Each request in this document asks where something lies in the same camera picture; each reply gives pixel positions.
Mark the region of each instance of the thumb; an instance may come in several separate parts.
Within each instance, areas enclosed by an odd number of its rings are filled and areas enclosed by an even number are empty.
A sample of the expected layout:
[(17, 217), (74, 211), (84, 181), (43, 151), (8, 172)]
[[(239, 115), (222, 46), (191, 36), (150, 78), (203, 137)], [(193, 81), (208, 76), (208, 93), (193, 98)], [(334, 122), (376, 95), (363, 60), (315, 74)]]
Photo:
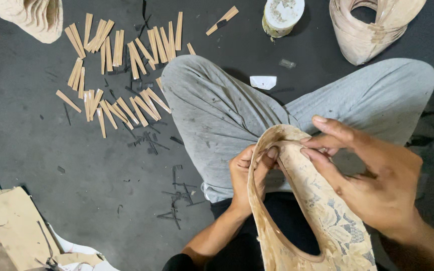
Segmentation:
[(257, 168), (254, 171), (254, 178), (257, 182), (262, 181), (269, 170), (274, 168), (278, 154), (279, 150), (277, 147), (271, 147), (266, 153), (262, 154), (259, 164), (257, 164)]

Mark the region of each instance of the stack of shoe uppers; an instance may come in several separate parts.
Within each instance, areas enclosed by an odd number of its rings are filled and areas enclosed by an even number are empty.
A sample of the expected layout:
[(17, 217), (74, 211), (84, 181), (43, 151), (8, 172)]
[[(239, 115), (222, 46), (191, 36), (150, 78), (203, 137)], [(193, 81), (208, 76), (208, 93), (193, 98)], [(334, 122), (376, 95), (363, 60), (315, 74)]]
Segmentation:
[(61, 0), (0, 0), (0, 17), (43, 43), (57, 40), (63, 29)]
[[(329, 14), (344, 57), (353, 65), (374, 58), (406, 31), (426, 0), (331, 0)], [(374, 23), (367, 24), (351, 15), (365, 6), (376, 11)]]

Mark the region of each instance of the concrete floor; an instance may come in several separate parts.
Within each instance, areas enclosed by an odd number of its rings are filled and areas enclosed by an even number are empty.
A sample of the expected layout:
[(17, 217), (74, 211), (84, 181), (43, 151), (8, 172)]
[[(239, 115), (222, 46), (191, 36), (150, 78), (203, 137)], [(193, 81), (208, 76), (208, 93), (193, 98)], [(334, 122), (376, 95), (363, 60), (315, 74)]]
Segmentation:
[[(146, 15), (151, 14), (150, 26), (166, 27), (170, 20), (176, 26), (177, 12), (183, 11), (184, 46), (178, 55), (187, 54), (185, 44), (191, 42), (198, 55), (244, 82), (250, 75), (276, 75), (278, 83), (271, 91), (295, 88), (272, 94), (281, 103), (361, 68), (349, 64), (340, 53), (328, 1), (308, 1), (293, 32), (275, 43), (261, 27), (265, 2), (154, 0), (148, 2)], [(226, 27), (206, 36), (206, 30), (233, 5), (239, 14)], [(63, 7), (64, 27), (76, 22), (81, 36), (86, 12), (93, 13), (92, 31), (100, 18), (111, 19), (115, 22), (112, 40), (115, 31), (124, 29), (125, 43), (136, 37), (134, 25), (143, 23), (140, 0), (65, 1)], [(370, 15), (367, 10), (356, 12), (363, 18)], [(148, 45), (146, 34), (142, 40)], [(370, 64), (393, 57), (420, 59), (434, 66), (434, 3), (425, 4), (406, 34)], [(0, 19), (0, 183), (3, 188), (24, 184), (60, 236), (99, 250), (115, 268), (159, 270), (213, 220), (208, 202), (186, 207), (183, 201), (177, 203), (180, 231), (173, 221), (156, 218), (170, 211), (171, 199), (161, 191), (174, 189), (172, 166), (183, 165), (177, 172), (179, 182), (199, 186), (202, 179), (184, 147), (169, 139), (179, 135), (172, 117), (163, 110), (162, 121), (168, 125), (154, 127), (161, 132), (158, 142), (171, 150), (159, 149), (158, 156), (148, 154), (146, 144), (129, 148), (127, 144), (134, 139), (122, 124), (113, 130), (107, 121), (107, 139), (103, 139), (98, 121), (87, 123), (83, 114), (70, 107), (69, 126), (63, 102), (55, 92), (60, 89), (82, 108), (76, 92), (67, 87), (76, 58), (64, 33), (56, 42), (43, 44)], [(296, 68), (279, 66), (282, 58), (296, 62)], [(109, 89), (127, 99), (130, 93), (124, 87), (129, 74), (102, 76), (99, 64), (99, 53), (89, 53), (84, 59), (85, 88), (104, 90), (103, 98), (111, 102)], [(151, 71), (150, 76), (143, 77), (144, 83), (155, 82), (160, 74)], [(109, 87), (104, 87), (104, 78)], [(434, 95), (427, 110), (434, 110)], [(434, 138), (433, 118), (423, 120), (419, 127), (417, 133)], [(134, 133), (141, 135), (144, 131), (153, 132), (139, 126)], [(420, 150), (430, 177), (417, 205), (434, 226), (434, 147)], [(58, 166), (66, 173), (61, 175)], [(203, 200), (200, 189), (195, 190), (194, 199)], [(117, 214), (119, 205), (123, 209)]]

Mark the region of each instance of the fingernail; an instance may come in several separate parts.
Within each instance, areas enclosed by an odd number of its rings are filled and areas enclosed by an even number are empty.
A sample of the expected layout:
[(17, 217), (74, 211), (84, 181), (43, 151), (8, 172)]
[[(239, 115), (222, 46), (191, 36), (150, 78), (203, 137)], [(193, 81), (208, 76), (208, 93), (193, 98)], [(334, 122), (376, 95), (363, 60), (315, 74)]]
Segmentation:
[(301, 139), (301, 140), (299, 140), (299, 143), (306, 143), (306, 142), (308, 142), (309, 141), (309, 139), (311, 139), (312, 137), (307, 137), (307, 138), (303, 138), (303, 139)]
[(279, 151), (277, 150), (276, 147), (272, 147), (267, 151), (267, 156), (274, 159), (277, 157), (278, 152)]
[(312, 118), (316, 121), (319, 121), (319, 122), (326, 122), (328, 120), (325, 117), (321, 117), (319, 115), (314, 115)]
[(310, 161), (309, 155), (305, 151), (301, 151), (301, 154)]

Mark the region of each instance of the hand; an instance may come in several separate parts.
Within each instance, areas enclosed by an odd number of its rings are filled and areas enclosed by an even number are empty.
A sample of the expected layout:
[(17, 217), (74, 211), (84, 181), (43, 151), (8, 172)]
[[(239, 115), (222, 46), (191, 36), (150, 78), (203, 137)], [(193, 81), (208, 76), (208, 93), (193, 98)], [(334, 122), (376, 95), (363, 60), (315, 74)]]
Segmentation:
[[(236, 157), (229, 161), (231, 171), (232, 187), (234, 188), (234, 197), (229, 209), (235, 210), (243, 216), (249, 216), (252, 213), (249, 196), (247, 194), (247, 178), (249, 175), (250, 160), (254, 153), (255, 144), (248, 146)], [(257, 191), (261, 198), (264, 198), (265, 181), (269, 169), (274, 168), (277, 163), (277, 154), (279, 150), (276, 147), (270, 148), (258, 159), (257, 167), (254, 171), (254, 180)]]
[[(372, 138), (337, 120), (313, 116), (323, 134), (301, 139), (301, 153), (366, 224), (389, 238), (406, 242), (423, 225), (414, 206), (421, 158), (404, 147)], [(314, 149), (325, 148), (324, 153)], [(343, 176), (329, 160), (340, 148), (356, 153), (366, 172)]]

